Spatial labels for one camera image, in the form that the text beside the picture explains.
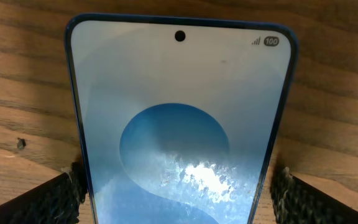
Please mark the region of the blue Galaxy smartphone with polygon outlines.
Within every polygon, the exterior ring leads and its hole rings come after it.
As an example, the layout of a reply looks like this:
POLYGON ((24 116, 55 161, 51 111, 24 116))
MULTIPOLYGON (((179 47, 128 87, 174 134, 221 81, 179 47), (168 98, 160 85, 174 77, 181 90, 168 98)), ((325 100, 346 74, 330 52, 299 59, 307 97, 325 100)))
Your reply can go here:
POLYGON ((95 223, 251 223, 298 59, 267 22, 86 13, 65 50, 95 223))

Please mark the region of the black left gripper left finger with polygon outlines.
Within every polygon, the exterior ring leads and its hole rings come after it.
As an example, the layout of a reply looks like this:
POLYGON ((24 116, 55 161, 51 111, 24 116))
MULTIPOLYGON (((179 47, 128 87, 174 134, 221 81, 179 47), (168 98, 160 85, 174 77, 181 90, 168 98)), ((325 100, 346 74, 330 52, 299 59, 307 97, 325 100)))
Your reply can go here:
POLYGON ((78 223, 87 191, 85 169, 74 162, 59 176, 0 205, 0 224, 78 223))

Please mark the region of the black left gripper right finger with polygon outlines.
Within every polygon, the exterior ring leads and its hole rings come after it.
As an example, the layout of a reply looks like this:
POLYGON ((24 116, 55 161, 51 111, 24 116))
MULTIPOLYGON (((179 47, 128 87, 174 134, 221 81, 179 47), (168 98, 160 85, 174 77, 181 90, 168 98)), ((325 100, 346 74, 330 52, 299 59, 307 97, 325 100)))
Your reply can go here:
POLYGON ((358 224, 358 211, 318 190, 277 162, 270 195, 278 224, 358 224))

